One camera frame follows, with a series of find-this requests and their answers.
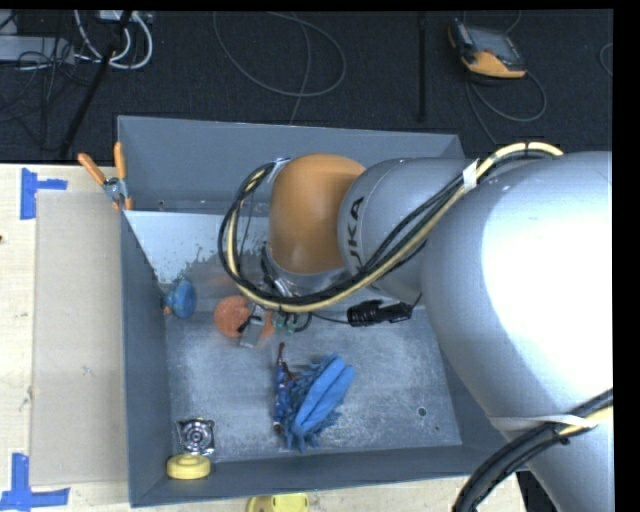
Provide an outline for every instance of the blue tape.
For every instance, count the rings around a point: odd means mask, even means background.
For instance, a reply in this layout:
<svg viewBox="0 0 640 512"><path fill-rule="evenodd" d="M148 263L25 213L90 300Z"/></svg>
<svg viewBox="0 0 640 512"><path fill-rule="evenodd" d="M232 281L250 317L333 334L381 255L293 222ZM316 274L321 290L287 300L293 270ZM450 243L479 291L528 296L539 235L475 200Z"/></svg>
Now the blue tape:
<svg viewBox="0 0 640 512"><path fill-rule="evenodd" d="M22 168L20 188L20 219L33 219L36 216L36 192L40 189L67 190L67 182L58 179L38 181L38 175L26 167Z"/></svg>
<svg viewBox="0 0 640 512"><path fill-rule="evenodd" d="M11 456L11 490L2 491L0 510L29 512L33 507L56 507L69 501L69 488L59 491L31 492L29 457L21 453Z"/></svg>

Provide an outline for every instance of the gray metal tray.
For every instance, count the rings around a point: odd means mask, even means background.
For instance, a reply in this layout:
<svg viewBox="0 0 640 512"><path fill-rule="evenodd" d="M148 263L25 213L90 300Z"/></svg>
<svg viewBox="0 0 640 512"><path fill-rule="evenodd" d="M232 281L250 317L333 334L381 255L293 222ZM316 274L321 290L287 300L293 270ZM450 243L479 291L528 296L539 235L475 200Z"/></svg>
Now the gray metal tray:
<svg viewBox="0 0 640 512"><path fill-rule="evenodd" d="M136 210L121 216L123 335L129 492L133 506L255 496L469 474L504 440L453 373L429 319L367 328L314 320L254 348L213 324L217 302L237 294L216 249L222 214L246 175L278 157L323 151L365 166L396 157L464 158L457 137L291 126L120 117L118 138ZM253 205L247 248L266 239L268 187ZM248 267L257 268L257 256ZM196 313L162 311L187 277ZM362 291L352 303L378 297ZM274 433L278 345L292 369L337 352L356 377L317 448L301 454ZM214 422L211 475L174 480L176 422Z"/></svg>

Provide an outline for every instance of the black connector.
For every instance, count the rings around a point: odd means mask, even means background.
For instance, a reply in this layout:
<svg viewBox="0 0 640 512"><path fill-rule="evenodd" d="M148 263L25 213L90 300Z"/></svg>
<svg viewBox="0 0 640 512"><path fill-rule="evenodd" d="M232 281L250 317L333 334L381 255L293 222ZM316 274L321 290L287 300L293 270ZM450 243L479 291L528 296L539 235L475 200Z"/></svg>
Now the black connector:
<svg viewBox="0 0 640 512"><path fill-rule="evenodd" d="M381 300L368 300L351 306L347 310L347 320L352 327L366 327L382 322L402 322L411 318L413 305L399 302L384 308L380 307Z"/></svg>

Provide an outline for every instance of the orange handle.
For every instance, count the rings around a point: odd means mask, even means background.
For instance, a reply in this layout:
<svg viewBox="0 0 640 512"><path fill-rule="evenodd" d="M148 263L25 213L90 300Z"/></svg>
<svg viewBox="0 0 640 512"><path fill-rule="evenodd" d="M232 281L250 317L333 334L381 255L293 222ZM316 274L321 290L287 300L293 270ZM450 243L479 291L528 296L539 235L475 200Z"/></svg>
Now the orange handle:
<svg viewBox="0 0 640 512"><path fill-rule="evenodd" d="M104 185L107 178L89 155L78 153L78 162L89 172L98 185Z"/></svg>
<svg viewBox="0 0 640 512"><path fill-rule="evenodd" d="M113 146L113 160L118 171L118 178L123 180L127 177L127 166L124 163L124 154L122 153L122 143L116 142Z"/></svg>

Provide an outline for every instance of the orange object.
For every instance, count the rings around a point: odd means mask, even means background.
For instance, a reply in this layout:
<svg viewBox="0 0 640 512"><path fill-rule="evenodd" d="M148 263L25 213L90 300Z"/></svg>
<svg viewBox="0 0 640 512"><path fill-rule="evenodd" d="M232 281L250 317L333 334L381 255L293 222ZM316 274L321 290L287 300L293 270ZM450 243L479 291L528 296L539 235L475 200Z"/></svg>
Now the orange object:
<svg viewBox="0 0 640 512"><path fill-rule="evenodd" d="M122 195L122 192L126 191L124 180L127 177L127 167L124 161L121 142L116 142L113 145L113 160L115 162L116 171L118 172L118 180L122 182L122 187L119 188L121 194L118 199L114 198L112 205L113 209L120 211L120 207L122 206L125 210L133 210L133 198L123 197ZM87 153L78 153L78 162L87 170L98 185L101 187L107 186L107 177Z"/></svg>
<svg viewBox="0 0 640 512"><path fill-rule="evenodd" d="M213 323L218 330L229 338L242 336L238 328L248 319L251 311L247 304L249 299L243 295L232 295L222 299L213 312ZM267 311L264 327L260 333L260 339L271 336L275 328L271 325L271 311Z"/></svg>
<svg viewBox="0 0 640 512"><path fill-rule="evenodd" d="M100 168L96 165L96 163L93 161L93 158L91 158L86 153L78 153L78 162L80 162L82 167L84 167L87 170L87 172L91 175L91 177L95 180L95 182L98 185L100 186L104 185L104 182L107 181L107 178L105 177L104 173L100 170Z"/></svg>
<svg viewBox="0 0 640 512"><path fill-rule="evenodd" d="M125 165L124 153L122 152L122 142L116 142L113 145L113 161L118 172L118 179L124 180L127 177L127 166ZM133 210L133 198L124 198L124 209Z"/></svg>
<svg viewBox="0 0 640 512"><path fill-rule="evenodd" d="M280 171L269 207L269 245L278 265L298 274L344 266L338 214L347 190L364 170L344 156L311 153Z"/></svg>

